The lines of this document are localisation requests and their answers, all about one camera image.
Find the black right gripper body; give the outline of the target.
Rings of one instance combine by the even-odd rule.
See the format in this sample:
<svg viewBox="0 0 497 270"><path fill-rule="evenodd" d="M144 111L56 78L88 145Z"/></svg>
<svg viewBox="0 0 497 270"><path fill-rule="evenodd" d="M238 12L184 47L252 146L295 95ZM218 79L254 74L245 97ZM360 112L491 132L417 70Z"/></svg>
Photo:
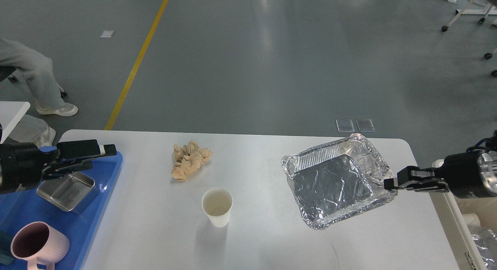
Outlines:
<svg viewBox="0 0 497 270"><path fill-rule="evenodd" d="M459 199L496 197L496 161L488 152L465 152L445 157L442 178Z"/></svg>

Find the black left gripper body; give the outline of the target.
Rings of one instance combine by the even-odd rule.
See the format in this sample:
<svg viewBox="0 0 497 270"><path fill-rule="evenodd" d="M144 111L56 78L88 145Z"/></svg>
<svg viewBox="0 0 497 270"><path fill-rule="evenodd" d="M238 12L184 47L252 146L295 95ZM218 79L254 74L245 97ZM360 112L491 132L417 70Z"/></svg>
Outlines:
<svg viewBox="0 0 497 270"><path fill-rule="evenodd" d="M1 144L0 193L14 193L36 188L42 181L42 170L49 153L33 143Z"/></svg>

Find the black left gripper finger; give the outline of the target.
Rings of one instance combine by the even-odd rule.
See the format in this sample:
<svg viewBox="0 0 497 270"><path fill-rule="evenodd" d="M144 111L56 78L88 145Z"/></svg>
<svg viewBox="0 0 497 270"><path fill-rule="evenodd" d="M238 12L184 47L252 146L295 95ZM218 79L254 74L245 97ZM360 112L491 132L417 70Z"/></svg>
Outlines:
<svg viewBox="0 0 497 270"><path fill-rule="evenodd" d="M92 160L80 160L66 163L54 163L46 166L42 170L42 181L59 179L68 174L92 169Z"/></svg>
<svg viewBox="0 0 497 270"><path fill-rule="evenodd" d="M56 149L48 152L47 164L75 163L115 155L117 149L114 144L101 145L95 139L64 141L57 143Z"/></svg>

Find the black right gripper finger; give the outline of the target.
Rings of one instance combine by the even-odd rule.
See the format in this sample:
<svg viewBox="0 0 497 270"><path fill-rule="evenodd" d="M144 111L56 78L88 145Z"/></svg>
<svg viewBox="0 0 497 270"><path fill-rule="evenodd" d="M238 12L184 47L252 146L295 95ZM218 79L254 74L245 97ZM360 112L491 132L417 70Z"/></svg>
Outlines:
<svg viewBox="0 0 497 270"><path fill-rule="evenodd" d="M407 166L396 174L396 177L384 179L384 189L393 191L401 190L402 185L409 183L446 183L446 181L436 176L436 168L430 167L421 169L415 166Z"/></svg>
<svg viewBox="0 0 497 270"><path fill-rule="evenodd" d="M409 183L402 185L402 189L414 192L450 192L447 183Z"/></svg>

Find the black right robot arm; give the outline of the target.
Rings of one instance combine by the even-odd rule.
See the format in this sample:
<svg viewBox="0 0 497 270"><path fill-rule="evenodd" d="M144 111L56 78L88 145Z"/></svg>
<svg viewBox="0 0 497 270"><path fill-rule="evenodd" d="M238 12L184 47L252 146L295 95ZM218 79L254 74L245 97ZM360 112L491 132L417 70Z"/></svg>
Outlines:
<svg viewBox="0 0 497 270"><path fill-rule="evenodd" d="M497 137L478 141L465 152L449 155L439 167L407 166L395 178L383 181L387 190L405 189L413 192L451 192L459 199L484 199L496 197Z"/></svg>

